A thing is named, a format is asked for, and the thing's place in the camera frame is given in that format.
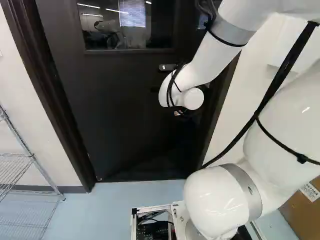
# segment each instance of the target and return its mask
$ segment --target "ceiling light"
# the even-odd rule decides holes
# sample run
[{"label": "ceiling light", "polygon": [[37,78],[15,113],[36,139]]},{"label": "ceiling light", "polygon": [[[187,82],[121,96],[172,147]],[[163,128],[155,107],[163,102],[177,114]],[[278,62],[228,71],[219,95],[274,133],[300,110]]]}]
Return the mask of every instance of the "ceiling light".
[{"label": "ceiling light", "polygon": [[95,17],[103,17],[102,15],[89,14],[89,13],[82,13],[82,15],[86,15],[86,16],[95,16]]},{"label": "ceiling light", "polygon": [[108,11],[111,11],[111,12],[117,12],[117,13],[121,13],[121,14],[129,14],[126,11],[118,11],[118,10],[113,10],[113,9],[109,9],[109,8],[106,8],[105,10],[108,10]]},{"label": "ceiling light", "polygon": [[77,3],[80,6],[85,6],[85,7],[89,7],[89,8],[95,8],[95,9],[99,9],[99,6],[92,6],[92,5],[87,5],[87,4],[82,4],[82,3]]}]

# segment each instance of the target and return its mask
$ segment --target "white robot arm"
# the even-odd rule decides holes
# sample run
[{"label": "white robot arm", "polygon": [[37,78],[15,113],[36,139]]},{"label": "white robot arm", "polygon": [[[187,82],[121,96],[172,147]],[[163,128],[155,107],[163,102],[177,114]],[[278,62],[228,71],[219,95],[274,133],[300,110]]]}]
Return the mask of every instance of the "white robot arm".
[{"label": "white robot arm", "polygon": [[[320,1],[223,0],[193,60],[175,78],[181,92],[172,86],[174,104],[191,110],[200,107],[201,93],[188,92],[218,76],[274,12],[319,22]],[[237,227],[276,210],[320,175],[319,69],[320,61],[278,91],[259,115],[273,137],[314,163],[297,161],[254,123],[245,138],[243,159],[196,171],[186,180],[184,204],[192,225],[204,238],[231,239]],[[167,76],[159,91],[163,107],[170,107],[166,98],[171,77]]]},{"label": "white robot arm", "polygon": [[[175,106],[190,110],[203,103],[203,93],[194,87],[215,79],[240,52],[272,13],[284,13],[309,21],[320,19],[317,0],[223,0],[217,18],[207,32],[191,62],[175,78],[171,94]],[[162,107],[167,102],[167,89],[172,75],[163,81],[158,94]]]}]

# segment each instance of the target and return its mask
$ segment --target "black door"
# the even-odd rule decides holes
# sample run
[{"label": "black door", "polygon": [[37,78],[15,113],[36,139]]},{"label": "black door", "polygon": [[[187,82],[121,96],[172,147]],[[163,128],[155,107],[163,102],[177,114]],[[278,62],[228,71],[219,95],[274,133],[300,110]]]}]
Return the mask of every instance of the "black door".
[{"label": "black door", "polygon": [[158,103],[160,64],[190,61],[203,30],[194,0],[36,0],[99,181],[183,179],[197,121]]}]

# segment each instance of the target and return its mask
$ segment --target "door frame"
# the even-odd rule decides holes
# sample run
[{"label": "door frame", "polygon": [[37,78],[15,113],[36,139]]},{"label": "door frame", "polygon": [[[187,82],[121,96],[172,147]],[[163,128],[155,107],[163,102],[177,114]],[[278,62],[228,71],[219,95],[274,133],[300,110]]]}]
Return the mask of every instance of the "door frame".
[{"label": "door frame", "polygon": [[[33,87],[85,191],[89,193],[97,178],[54,64],[36,2],[0,0],[0,3]],[[194,146],[194,170],[205,159],[238,59],[239,55],[209,85],[211,93],[205,101],[197,133],[200,140]]]},{"label": "door frame", "polygon": [[97,182],[62,87],[34,0],[0,0],[32,85],[87,193]]}]

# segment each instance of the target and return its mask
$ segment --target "silver ring band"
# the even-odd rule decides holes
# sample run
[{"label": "silver ring band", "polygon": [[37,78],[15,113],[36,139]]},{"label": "silver ring band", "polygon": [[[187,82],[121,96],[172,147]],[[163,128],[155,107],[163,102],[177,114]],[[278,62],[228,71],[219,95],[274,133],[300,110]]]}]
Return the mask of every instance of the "silver ring band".
[{"label": "silver ring band", "polygon": [[220,167],[227,170],[239,183],[249,207],[249,221],[259,218],[262,214],[262,200],[254,181],[249,175],[235,164],[223,164]]},{"label": "silver ring band", "polygon": [[234,26],[224,20],[219,14],[216,16],[210,31],[218,38],[233,45],[247,44],[256,32]]}]

